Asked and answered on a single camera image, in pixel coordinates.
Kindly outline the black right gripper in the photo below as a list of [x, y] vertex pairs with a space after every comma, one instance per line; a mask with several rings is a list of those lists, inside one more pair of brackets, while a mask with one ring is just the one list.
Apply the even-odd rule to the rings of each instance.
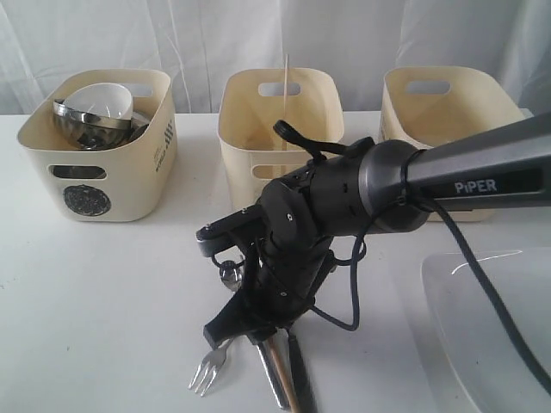
[[[209, 346], [218, 348], [238, 336], [258, 344], [310, 310], [315, 293], [334, 267], [332, 241], [332, 237], [322, 237], [307, 250], [280, 250], [272, 240], [255, 240], [246, 251], [241, 288], [204, 326]], [[287, 335], [300, 412], [315, 413], [315, 396], [298, 338], [291, 329], [287, 329]]]

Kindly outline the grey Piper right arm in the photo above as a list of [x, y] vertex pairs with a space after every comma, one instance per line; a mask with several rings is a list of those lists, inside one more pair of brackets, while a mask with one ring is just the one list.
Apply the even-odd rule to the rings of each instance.
[[[524, 365], [548, 390], [550, 376], [477, 262], [452, 213], [464, 210], [546, 207], [550, 203], [550, 117], [540, 114], [446, 145], [423, 150], [403, 140], [352, 145], [304, 137], [279, 120], [274, 131], [301, 147], [308, 161], [271, 180], [257, 201], [203, 226], [196, 234], [201, 253], [215, 258], [239, 249], [243, 281], [203, 335], [212, 348], [238, 336], [258, 344], [287, 329], [307, 311], [327, 275], [350, 271], [352, 320], [336, 326], [354, 331], [360, 323], [357, 267], [368, 234], [417, 230], [431, 213], [449, 228], [467, 265], [488, 297]], [[349, 259], [331, 250], [336, 237], [355, 239]]]

